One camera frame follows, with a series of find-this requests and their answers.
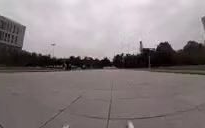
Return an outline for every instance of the concrete ground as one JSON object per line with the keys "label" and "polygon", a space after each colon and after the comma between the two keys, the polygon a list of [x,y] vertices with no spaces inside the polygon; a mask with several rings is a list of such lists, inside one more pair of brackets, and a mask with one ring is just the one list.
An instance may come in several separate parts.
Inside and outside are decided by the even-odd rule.
{"label": "concrete ground", "polygon": [[0,128],[205,128],[205,76],[0,73]]}

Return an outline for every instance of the tree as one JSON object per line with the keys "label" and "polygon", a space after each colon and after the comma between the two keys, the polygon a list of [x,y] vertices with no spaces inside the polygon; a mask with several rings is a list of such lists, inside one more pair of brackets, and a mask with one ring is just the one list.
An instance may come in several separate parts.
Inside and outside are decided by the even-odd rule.
{"label": "tree", "polygon": [[103,67],[108,67],[108,66],[112,65],[111,61],[107,57],[105,57],[104,59],[101,60],[101,64]]}

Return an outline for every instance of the sky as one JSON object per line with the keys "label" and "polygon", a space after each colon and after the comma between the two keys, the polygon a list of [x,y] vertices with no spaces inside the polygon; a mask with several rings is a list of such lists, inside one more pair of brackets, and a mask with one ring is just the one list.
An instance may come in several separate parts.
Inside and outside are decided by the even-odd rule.
{"label": "sky", "polygon": [[205,0],[0,0],[0,14],[24,26],[23,49],[56,57],[137,53],[139,41],[175,50],[203,43]]}

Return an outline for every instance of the paved plaza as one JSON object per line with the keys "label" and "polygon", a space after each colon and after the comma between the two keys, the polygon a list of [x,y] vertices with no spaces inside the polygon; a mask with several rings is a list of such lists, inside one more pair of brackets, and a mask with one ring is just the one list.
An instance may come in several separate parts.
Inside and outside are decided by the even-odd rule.
{"label": "paved plaza", "polygon": [[0,73],[0,128],[205,128],[205,76]]}

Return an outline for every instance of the overcast sky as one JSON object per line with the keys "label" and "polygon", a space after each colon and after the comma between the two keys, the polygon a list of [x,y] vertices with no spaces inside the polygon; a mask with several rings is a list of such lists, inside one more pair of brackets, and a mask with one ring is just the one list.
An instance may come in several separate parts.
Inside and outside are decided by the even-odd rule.
{"label": "overcast sky", "polygon": [[169,41],[205,39],[205,0],[0,0],[0,14],[27,27],[24,50],[112,57]]}

